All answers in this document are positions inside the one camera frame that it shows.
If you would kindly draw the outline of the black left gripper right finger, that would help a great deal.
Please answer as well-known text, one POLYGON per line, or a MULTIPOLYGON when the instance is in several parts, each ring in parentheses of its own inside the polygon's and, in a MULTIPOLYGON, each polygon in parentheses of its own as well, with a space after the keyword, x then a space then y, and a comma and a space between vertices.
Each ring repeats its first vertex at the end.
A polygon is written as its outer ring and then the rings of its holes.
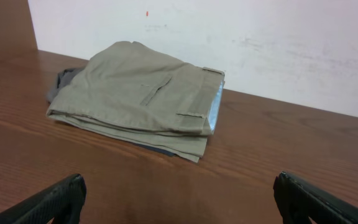
POLYGON ((275 178, 273 196, 283 224, 358 224, 358 208, 288 172, 275 178))

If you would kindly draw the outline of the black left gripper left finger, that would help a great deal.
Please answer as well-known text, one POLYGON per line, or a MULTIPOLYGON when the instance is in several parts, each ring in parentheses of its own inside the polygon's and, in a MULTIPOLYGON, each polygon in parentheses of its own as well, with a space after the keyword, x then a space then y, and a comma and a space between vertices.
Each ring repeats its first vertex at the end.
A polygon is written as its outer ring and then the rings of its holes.
POLYGON ((0 224, 79 224, 86 184, 72 174, 0 213, 0 224))

